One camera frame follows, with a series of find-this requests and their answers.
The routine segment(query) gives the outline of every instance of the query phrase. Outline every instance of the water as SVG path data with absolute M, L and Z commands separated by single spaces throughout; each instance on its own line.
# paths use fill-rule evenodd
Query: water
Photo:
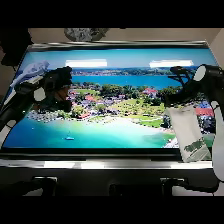
M 180 86 L 180 83 L 168 78 L 167 76 L 73 76 L 72 81 L 95 82 L 103 84 L 117 84 L 121 86 L 154 86 L 156 89 L 162 89 L 167 86 Z
M 65 140 L 69 134 L 74 140 Z M 96 124 L 25 118 L 10 133 L 4 147 L 29 148 L 161 148 L 174 135 L 131 122 Z

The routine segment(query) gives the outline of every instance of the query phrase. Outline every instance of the display panel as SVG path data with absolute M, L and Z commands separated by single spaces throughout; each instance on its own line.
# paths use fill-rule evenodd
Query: display panel
M 178 148 L 161 97 L 181 89 L 168 78 L 170 67 L 180 64 L 194 73 L 201 64 L 217 65 L 211 51 L 202 48 L 27 52 L 18 82 L 30 78 L 23 72 L 33 63 L 47 64 L 47 70 L 73 68 L 67 96 L 72 111 L 31 110 L 8 135 L 4 148 L 71 148 L 74 153 L 75 148 L 128 148 L 127 153 L 132 148 L 158 148 L 158 153 L 159 148 Z M 204 100 L 195 99 L 194 104 L 211 146 L 212 109 Z

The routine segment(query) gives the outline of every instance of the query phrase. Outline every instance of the sky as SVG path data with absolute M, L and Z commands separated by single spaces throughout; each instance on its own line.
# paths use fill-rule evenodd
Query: sky
M 210 49 L 108 49 L 28 52 L 19 70 L 24 70 L 27 65 L 43 60 L 49 62 L 49 69 L 56 69 L 64 67 L 66 60 L 88 59 L 106 59 L 108 68 L 150 67 L 151 61 L 160 60 L 192 60 L 194 66 L 217 65 Z

